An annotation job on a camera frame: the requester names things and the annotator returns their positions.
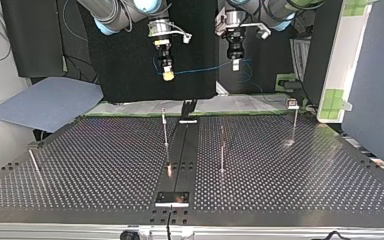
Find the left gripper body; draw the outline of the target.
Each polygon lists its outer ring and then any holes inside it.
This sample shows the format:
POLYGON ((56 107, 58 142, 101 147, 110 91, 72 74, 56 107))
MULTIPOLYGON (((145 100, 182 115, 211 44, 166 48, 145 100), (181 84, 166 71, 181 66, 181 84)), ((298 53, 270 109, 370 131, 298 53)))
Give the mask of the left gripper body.
POLYGON ((229 31, 226 34, 228 42, 227 57, 231 60, 242 59, 245 55, 243 42, 245 40, 246 30, 239 28, 238 30, 229 31))

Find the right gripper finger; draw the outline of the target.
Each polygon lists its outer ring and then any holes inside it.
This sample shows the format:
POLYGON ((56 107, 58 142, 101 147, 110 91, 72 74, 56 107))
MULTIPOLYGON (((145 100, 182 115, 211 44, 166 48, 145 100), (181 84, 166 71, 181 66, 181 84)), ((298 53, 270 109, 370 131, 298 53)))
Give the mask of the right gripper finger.
POLYGON ((166 66, 163 68, 163 73, 162 73, 163 79, 165 81, 171 81, 174 79, 175 74, 173 72, 173 69, 171 66, 166 66))

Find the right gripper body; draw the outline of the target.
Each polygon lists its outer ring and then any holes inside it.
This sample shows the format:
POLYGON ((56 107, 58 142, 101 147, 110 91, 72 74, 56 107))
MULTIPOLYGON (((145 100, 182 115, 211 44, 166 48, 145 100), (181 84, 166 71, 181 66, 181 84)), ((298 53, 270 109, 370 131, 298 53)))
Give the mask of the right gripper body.
POLYGON ((163 69, 171 69, 173 58, 171 55, 171 42, 169 39, 157 39, 153 44, 158 52, 158 61, 163 69))

